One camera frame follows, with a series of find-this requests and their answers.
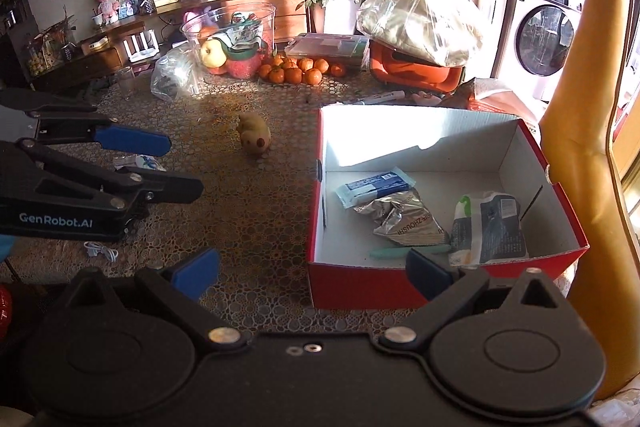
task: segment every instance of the yellow toy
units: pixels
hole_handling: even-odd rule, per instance
[[[638,241],[611,152],[630,0],[586,0],[558,89],[540,122],[550,176],[564,187],[591,248],[568,299],[602,346],[596,398],[640,373]]]
[[[271,131],[259,114],[244,112],[239,115],[237,131],[242,148],[249,154],[263,154],[271,145]]]

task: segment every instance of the white planter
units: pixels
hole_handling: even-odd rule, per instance
[[[360,0],[328,0],[324,11],[324,33],[353,35]]]

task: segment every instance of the silver foil wrapper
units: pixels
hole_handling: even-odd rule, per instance
[[[399,245],[426,247],[449,242],[449,234],[424,206],[414,188],[389,194],[353,209],[370,216],[379,225],[373,231],[375,235],[391,239]]]

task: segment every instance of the washing machine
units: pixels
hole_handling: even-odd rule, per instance
[[[580,22],[584,0],[505,0],[492,77],[549,102]]]

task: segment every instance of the barcode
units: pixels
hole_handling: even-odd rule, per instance
[[[507,219],[507,217],[513,217],[518,215],[518,208],[516,206],[516,200],[505,199],[500,200],[500,215],[502,219]]]

